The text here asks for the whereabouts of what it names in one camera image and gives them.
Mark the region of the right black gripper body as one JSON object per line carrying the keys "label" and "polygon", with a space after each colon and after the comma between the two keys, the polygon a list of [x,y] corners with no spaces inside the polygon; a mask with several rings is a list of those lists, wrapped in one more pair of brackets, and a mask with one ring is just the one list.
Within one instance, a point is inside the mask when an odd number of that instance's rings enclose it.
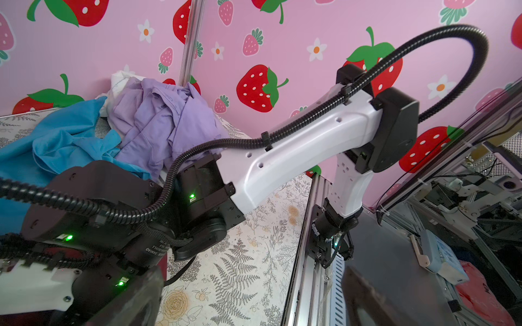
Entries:
{"label": "right black gripper body", "polygon": [[27,240],[86,253],[72,286],[73,304],[53,325],[87,321],[158,266],[175,236],[162,220],[171,184],[144,181],[114,164],[96,161],[56,176],[48,187],[20,186],[28,202],[22,228]]}

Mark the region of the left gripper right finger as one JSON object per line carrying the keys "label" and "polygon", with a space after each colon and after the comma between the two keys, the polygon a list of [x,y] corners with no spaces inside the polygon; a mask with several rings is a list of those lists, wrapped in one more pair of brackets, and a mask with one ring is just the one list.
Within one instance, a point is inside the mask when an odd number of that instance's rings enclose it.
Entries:
{"label": "left gripper right finger", "polygon": [[420,325],[350,266],[345,268],[342,289],[350,325]]}

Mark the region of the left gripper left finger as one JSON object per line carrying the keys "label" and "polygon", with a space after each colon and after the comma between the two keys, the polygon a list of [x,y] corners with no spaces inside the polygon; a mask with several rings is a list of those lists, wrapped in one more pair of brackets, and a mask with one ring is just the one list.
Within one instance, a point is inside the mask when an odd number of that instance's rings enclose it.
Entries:
{"label": "left gripper left finger", "polygon": [[163,285],[163,273],[153,266],[90,318],[87,325],[155,325]]}

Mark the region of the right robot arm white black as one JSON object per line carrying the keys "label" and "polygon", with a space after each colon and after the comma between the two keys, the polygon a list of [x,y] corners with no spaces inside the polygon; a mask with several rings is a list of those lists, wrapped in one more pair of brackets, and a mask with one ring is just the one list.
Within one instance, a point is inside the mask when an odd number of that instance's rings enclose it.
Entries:
{"label": "right robot arm white black", "polygon": [[147,185],[115,164],[71,168],[49,190],[30,190],[23,237],[87,252],[49,266],[72,271],[65,308],[51,325],[149,325],[159,311],[157,264],[168,250],[193,261],[279,186],[336,157],[334,191],[314,208],[313,256],[328,267],[350,259],[350,230],[375,173],[397,163],[417,137],[418,101],[369,89],[370,75],[342,67],[324,101],[258,139],[220,139],[183,153],[163,186]]}

